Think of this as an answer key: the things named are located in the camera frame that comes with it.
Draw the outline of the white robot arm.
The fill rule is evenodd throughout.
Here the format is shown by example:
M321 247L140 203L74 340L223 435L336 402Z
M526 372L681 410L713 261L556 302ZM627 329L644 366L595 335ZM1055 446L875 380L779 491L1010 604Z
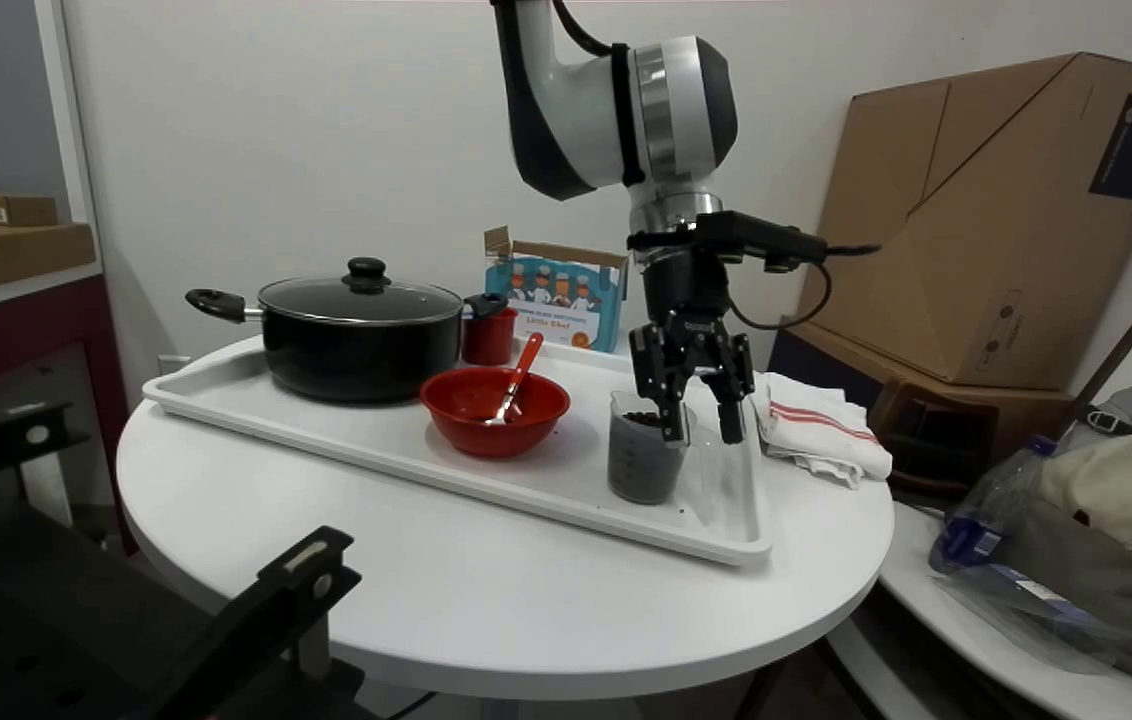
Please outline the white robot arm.
M528 190L571 200L634 193L627 254L649 321L627 334L638 393L665 441L684 435L692 378L716 398L719 435L744 441L749 340L725 329L738 216L706 193L738 141L729 61L699 35L599 44L564 0L488 0L495 17L509 131Z

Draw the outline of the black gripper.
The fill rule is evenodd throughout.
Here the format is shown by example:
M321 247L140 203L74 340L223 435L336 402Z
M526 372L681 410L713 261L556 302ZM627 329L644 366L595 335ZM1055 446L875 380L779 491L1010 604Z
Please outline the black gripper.
M716 398L719 441L740 446L751 393L749 340L725 329L729 274L716 254L669 247L644 266L649 321L627 334L638 389L657 402L665 441L684 441L681 393L699 378Z

